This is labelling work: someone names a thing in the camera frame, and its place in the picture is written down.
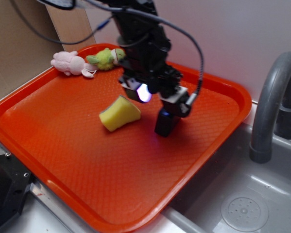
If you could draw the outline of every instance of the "drain cover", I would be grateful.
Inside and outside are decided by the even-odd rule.
[[[224,221],[235,230],[253,232],[267,222],[268,208],[255,195],[234,193],[222,203],[221,214]]]

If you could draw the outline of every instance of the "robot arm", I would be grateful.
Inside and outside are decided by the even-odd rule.
[[[39,0],[51,4],[52,0]],[[129,14],[125,9],[134,9],[154,16],[157,15],[152,0],[98,0],[111,8],[123,9],[113,11],[112,16],[119,30],[118,44],[125,50],[126,56],[120,61],[123,76],[120,83],[130,99],[145,102],[138,95],[141,86],[147,85],[151,94],[159,94],[163,108],[158,114],[155,132],[168,136],[182,117],[187,117],[191,105],[197,97],[189,96],[187,88],[180,86],[182,74],[166,64],[170,40],[164,29],[156,20],[140,15]],[[62,0],[60,8],[70,9],[77,4],[76,0]]]

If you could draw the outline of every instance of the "purple light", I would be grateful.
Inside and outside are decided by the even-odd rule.
[[[143,102],[150,101],[152,97],[152,94],[147,89],[147,85],[144,83],[137,89],[137,94],[139,95],[140,100]]]

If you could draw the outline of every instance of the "stuffed toy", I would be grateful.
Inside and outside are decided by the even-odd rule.
[[[114,66],[119,65],[119,60],[124,58],[125,52],[122,49],[105,48],[96,55],[89,55],[86,57],[87,61],[98,67],[100,70],[110,70]]]
[[[57,52],[53,55],[51,65],[57,70],[70,76],[82,74],[86,78],[93,78],[93,75],[97,71],[97,67],[85,62],[85,60],[79,56],[76,51],[73,52]]]

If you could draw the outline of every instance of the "orange tray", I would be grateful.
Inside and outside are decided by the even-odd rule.
[[[86,57],[114,45],[84,48]],[[198,72],[172,64],[192,92]],[[154,133],[157,95],[134,102],[141,120],[110,133],[99,113],[125,95],[122,69],[94,79],[51,68],[0,102],[0,142],[91,227],[133,231],[151,221],[240,125],[251,97],[240,85],[205,74],[192,112],[167,137]]]

